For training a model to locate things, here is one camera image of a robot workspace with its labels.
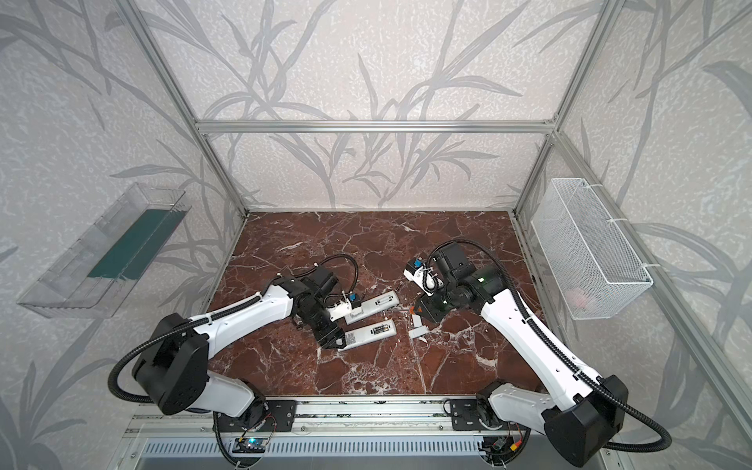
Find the mesh basket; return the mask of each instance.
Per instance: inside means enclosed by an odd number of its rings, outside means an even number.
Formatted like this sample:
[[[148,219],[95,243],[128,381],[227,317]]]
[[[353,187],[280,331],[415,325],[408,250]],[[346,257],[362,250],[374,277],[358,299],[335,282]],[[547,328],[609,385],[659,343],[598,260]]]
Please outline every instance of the mesh basket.
[[[582,178],[552,179],[532,227],[575,320],[611,318],[653,285],[617,222]]]

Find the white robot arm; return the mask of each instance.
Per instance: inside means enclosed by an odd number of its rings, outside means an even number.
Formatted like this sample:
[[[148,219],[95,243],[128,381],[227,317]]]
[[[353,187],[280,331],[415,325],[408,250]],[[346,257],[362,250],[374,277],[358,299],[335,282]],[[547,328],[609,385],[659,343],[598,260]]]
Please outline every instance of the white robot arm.
[[[458,243],[485,252],[493,264],[476,269]],[[443,280],[432,274],[432,262]],[[476,395],[478,418],[487,428],[498,429],[505,421],[524,425],[545,434],[565,459],[580,467],[606,445],[654,452],[671,444],[670,434],[661,425],[626,404],[629,393],[619,378],[603,378],[530,311],[504,266],[487,248],[466,239],[445,242],[425,262],[412,259],[405,276],[424,291],[415,302],[415,314],[439,323],[455,308],[471,308],[509,340],[548,391],[522,390],[503,381],[491,383]],[[625,412],[661,439],[649,444],[609,442],[621,430]]]
[[[267,411],[265,397],[250,384],[208,370],[208,360],[234,341],[274,321],[291,316],[307,323],[322,348],[346,349],[374,338],[394,334],[394,325],[382,325],[372,338],[359,330],[347,335],[335,322],[346,314],[374,314],[399,302],[394,292],[361,302],[353,293],[343,293],[337,305],[328,306],[337,277],[315,266],[299,277],[277,277],[264,292],[219,310],[184,319],[178,314],[163,318],[152,339],[131,351],[115,365],[108,380],[110,391],[132,402],[154,402],[164,414],[186,409],[216,411],[234,418],[242,428],[253,428]],[[148,396],[120,389],[117,377],[138,354],[132,375]]]

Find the wallpaper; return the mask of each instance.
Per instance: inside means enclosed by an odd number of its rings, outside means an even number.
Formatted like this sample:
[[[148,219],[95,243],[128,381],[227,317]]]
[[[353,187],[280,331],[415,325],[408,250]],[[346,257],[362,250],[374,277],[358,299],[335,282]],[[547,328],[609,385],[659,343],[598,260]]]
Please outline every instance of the wallpaper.
[[[199,119],[545,120],[600,0],[138,0]],[[111,26],[117,24],[113,18]]]
[[[659,453],[619,453],[625,468],[645,470],[752,468],[752,450],[708,385],[666,316],[643,293],[608,320],[573,321],[530,222],[552,177],[574,177],[556,148],[518,214],[541,285],[552,299],[567,345],[600,374],[616,374],[629,389],[629,404],[663,424],[674,439]],[[654,441],[656,435],[631,417],[617,435],[623,442]]]
[[[752,386],[750,44],[748,0],[624,10],[565,130]]]
[[[514,206],[542,141],[540,134],[226,134],[212,144],[248,207],[470,210]]]
[[[105,468],[132,415],[112,364],[205,307],[241,219],[124,28],[90,0],[0,2],[0,466]],[[192,205],[114,317],[47,319],[20,293],[134,182]],[[133,383],[126,388],[135,389]]]

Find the transparent acrylic container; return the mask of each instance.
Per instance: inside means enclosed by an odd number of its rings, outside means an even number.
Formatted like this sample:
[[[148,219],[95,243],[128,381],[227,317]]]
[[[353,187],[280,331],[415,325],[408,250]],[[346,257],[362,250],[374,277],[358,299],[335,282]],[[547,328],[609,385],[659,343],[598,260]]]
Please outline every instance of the transparent acrylic container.
[[[112,317],[190,209],[184,195],[133,184],[18,303],[49,318]]]

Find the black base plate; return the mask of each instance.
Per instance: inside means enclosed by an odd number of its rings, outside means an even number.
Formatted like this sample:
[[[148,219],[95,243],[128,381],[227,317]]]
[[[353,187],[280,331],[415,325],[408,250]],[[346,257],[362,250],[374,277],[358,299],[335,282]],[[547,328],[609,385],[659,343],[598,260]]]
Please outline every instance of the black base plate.
[[[449,412],[452,416],[452,429],[455,431],[488,431],[478,416],[476,399],[449,400]],[[499,431],[509,429],[509,423],[502,422]]]
[[[268,400],[266,404],[269,406],[267,414],[271,414],[271,417],[266,418],[265,422],[260,428],[256,429],[257,432],[290,432],[293,430],[293,421],[295,420],[295,409],[298,407],[298,402],[295,400]],[[220,427],[220,432],[242,432],[236,423],[232,422],[231,417],[227,417],[224,414],[217,420],[217,424]]]

